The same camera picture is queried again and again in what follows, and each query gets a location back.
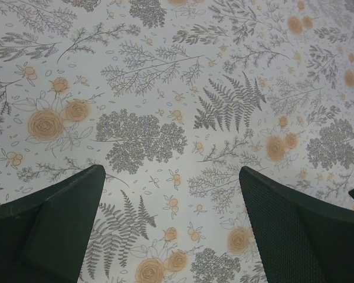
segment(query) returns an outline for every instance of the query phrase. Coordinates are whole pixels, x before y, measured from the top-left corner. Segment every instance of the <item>table surface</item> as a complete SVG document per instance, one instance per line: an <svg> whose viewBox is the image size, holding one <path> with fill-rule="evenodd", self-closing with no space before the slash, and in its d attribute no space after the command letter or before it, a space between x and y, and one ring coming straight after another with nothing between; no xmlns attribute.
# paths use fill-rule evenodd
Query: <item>table surface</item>
<svg viewBox="0 0 354 283"><path fill-rule="evenodd" d="M82 282L266 282L242 166L354 209L354 0L0 0L0 204L97 163Z"/></svg>

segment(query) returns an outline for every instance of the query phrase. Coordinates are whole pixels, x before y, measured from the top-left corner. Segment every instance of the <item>floral tablecloth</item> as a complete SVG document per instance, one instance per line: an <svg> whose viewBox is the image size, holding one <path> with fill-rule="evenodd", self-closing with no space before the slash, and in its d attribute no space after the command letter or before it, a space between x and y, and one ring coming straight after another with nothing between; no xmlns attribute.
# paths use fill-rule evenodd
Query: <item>floral tablecloth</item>
<svg viewBox="0 0 354 283"><path fill-rule="evenodd" d="M0 205L91 164L82 282L266 282L242 166L354 209L354 0L0 0Z"/></svg>

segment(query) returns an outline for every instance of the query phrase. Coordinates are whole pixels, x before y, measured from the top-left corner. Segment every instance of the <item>black object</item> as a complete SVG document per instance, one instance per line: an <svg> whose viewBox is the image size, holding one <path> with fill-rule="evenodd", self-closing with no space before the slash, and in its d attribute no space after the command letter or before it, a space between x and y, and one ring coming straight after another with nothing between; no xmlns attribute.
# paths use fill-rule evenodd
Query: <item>black object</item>
<svg viewBox="0 0 354 283"><path fill-rule="evenodd" d="M76 283L105 181L94 165L0 206L0 283Z"/></svg>
<svg viewBox="0 0 354 283"><path fill-rule="evenodd" d="M354 283L354 211L249 167L240 185L268 283Z"/></svg>

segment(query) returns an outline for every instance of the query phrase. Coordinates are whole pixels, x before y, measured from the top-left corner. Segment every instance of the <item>fern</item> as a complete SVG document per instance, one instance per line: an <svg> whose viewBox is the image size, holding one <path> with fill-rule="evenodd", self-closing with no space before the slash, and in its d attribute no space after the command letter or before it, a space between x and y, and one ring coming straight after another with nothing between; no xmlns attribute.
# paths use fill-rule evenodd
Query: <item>fern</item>
<svg viewBox="0 0 354 283"><path fill-rule="evenodd" d="M257 80L255 79L254 86L252 86L244 72L243 74L245 86L233 78L224 76L230 81L233 89L215 83L209 78L209 83L216 91L216 94L204 88L204 93L209 101L205 101L199 96L199 102L203 110L197 109L199 115L195 116L195 129L205 127L206 129L213 128L216 130L215 126L219 125L222 131L223 127L230 131L231 123L234 120L236 131L238 132L241 119L244 120L247 127L250 126L250 118L254 110L258 108L262 111L260 101L262 100L266 103L266 100L257 85Z"/></svg>
<svg viewBox="0 0 354 283"><path fill-rule="evenodd" d="M143 198L140 197L138 210L130 198L122 191L124 209L116 209L115 205L100 203L104 221L97 219L92 228L90 242L84 259L91 279L96 274L97 263L103 255L103 266L106 277L110 276L110 268L117 256L120 265L127 265L130 248L139 236L149 239L147 225L156 227L155 217L147 212Z"/></svg>

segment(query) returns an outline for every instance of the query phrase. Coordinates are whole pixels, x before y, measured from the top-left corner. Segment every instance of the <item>botanical print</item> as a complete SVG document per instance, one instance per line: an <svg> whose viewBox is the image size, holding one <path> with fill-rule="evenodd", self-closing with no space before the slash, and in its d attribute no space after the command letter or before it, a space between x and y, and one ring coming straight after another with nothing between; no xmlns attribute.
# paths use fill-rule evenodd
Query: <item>botanical print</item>
<svg viewBox="0 0 354 283"><path fill-rule="evenodd" d="M354 0L0 0L0 205L95 164L79 282L266 283L243 166L354 210Z"/></svg>

